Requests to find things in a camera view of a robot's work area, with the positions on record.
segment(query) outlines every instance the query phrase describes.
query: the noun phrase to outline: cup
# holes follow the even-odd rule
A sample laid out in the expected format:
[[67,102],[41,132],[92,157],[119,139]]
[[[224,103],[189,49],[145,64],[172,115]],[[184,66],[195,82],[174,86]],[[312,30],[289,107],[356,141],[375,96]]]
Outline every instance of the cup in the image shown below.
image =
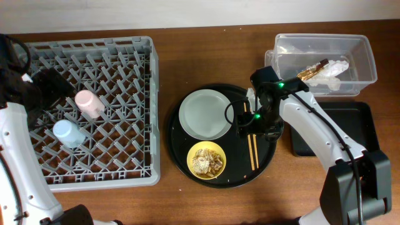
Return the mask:
[[79,131],[76,124],[62,119],[57,121],[52,128],[53,134],[61,143],[69,148],[76,148],[85,140],[85,135]]
[[98,118],[99,111],[104,111],[105,106],[100,99],[91,91],[82,90],[75,95],[75,103],[78,108],[87,113],[91,118]]

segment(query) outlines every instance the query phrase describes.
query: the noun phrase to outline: chopsticks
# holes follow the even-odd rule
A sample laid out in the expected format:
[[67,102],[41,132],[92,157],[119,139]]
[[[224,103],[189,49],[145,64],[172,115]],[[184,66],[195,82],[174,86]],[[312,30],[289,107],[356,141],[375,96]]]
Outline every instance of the chopsticks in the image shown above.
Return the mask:
[[[243,105],[244,105],[244,112],[247,112],[246,103],[244,102]],[[257,141],[256,141],[256,135],[255,134],[252,135],[252,140],[253,140],[253,144],[254,144],[254,153],[256,155],[256,166],[257,166],[257,169],[258,169],[259,168],[259,166],[258,166],[258,152],[257,152]],[[247,135],[247,142],[249,143],[251,170],[255,170],[255,168],[254,168],[254,158],[253,158],[253,148],[252,148],[252,145],[251,145],[250,134]]]

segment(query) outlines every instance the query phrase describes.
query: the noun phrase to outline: pink cup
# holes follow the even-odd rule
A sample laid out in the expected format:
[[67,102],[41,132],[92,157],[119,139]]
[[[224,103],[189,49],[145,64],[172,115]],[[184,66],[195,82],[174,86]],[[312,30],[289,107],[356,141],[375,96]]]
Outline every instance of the pink cup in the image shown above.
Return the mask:
[[93,119],[98,118],[99,112],[106,108],[100,99],[88,90],[79,91],[75,96],[75,103],[82,112],[87,113]]

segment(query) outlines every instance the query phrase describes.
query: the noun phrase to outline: crumpled paper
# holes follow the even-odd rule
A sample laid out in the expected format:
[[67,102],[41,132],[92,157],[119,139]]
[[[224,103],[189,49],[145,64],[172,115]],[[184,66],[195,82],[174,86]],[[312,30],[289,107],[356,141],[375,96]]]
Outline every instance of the crumpled paper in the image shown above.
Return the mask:
[[[326,83],[328,88],[332,91],[337,91],[340,88],[340,79],[336,78],[337,75],[343,73],[345,70],[349,69],[349,63],[346,61],[335,61],[329,60],[329,64],[321,70],[317,75],[308,79],[307,81],[335,81],[335,83]],[[313,83],[309,82],[311,86],[317,86],[318,84],[324,83]]]

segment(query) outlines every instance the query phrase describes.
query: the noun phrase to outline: dish rack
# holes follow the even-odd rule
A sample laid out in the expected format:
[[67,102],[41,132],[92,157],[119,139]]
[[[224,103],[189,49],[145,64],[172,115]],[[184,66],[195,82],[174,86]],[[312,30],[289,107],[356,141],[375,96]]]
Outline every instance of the dish rack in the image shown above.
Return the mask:
[[[106,106],[97,119],[67,97],[46,111],[30,132],[43,175],[54,192],[154,185],[160,178],[158,56],[150,37],[119,37],[26,44],[29,75],[54,68],[77,91],[96,93]],[[24,50],[15,46],[23,61]],[[85,141],[74,149],[54,136],[67,119]]]

